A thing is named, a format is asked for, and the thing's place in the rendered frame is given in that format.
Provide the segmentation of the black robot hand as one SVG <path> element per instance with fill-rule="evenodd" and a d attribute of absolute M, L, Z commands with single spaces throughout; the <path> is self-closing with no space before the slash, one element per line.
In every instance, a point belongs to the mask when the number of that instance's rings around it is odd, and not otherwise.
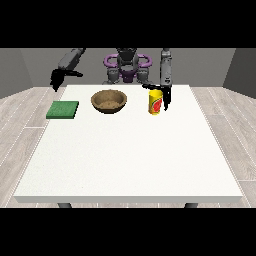
<path fill-rule="evenodd" d="M 143 84 L 143 88 L 150 90 L 161 90 L 163 92 L 163 101 L 162 105 L 164 106 L 164 110 L 168 109 L 169 104 L 171 103 L 171 88 L 172 86 L 161 86 L 161 85 L 153 85 L 153 84 Z"/>
<path fill-rule="evenodd" d="M 52 86 L 55 92 L 58 91 L 59 87 L 64 82 L 64 79 L 66 76 L 82 77 L 83 74 L 78 71 L 69 70 L 69 69 L 54 69 L 51 73 L 50 85 Z"/>

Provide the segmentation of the yellow cup melon print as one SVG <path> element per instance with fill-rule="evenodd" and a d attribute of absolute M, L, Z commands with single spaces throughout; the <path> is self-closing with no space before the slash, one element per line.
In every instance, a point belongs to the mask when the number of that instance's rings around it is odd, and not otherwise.
<path fill-rule="evenodd" d="M 161 105 L 163 101 L 163 92 L 161 90 L 149 91 L 149 113 L 152 115 L 158 115 L 160 113 Z"/>

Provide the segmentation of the green square pad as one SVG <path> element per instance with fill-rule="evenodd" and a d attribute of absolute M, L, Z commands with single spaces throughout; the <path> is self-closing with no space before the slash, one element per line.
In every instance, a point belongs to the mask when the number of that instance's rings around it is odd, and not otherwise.
<path fill-rule="evenodd" d="M 75 117 L 78 101 L 54 101 L 47 114 L 47 119 L 73 119 Z"/>

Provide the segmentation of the brown wooden bowl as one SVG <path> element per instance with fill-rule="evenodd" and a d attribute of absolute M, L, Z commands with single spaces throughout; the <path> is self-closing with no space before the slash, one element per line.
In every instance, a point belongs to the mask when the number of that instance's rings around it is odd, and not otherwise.
<path fill-rule="evenodd" d="M 127 96 L 119 90 L 101 90 L 91 97 L 93 107 L 103 114 L 119 112 L 126 104 Z"/>

